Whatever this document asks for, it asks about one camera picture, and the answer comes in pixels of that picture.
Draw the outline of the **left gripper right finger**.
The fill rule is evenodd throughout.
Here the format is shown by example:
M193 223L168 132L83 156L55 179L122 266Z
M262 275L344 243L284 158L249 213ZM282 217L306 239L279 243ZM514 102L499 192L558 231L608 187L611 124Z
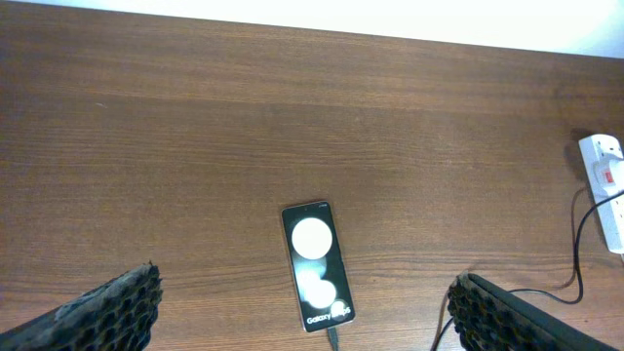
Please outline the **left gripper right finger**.
M473 273L458 275L449 286L448 312L466 350L614 349Z

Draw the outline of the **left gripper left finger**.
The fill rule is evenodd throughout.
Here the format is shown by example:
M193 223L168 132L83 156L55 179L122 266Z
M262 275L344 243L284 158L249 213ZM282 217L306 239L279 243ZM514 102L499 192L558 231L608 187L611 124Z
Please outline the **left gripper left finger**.
M151 340L162 279L149 262L1 334L1 351L140 351Z

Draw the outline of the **black smartphone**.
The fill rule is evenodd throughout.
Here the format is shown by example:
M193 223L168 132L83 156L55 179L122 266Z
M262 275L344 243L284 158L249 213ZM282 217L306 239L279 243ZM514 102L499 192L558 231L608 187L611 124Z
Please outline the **black smartphone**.
M303 329L317 332L353 321L356 310L330 203L287 207L281 218Z

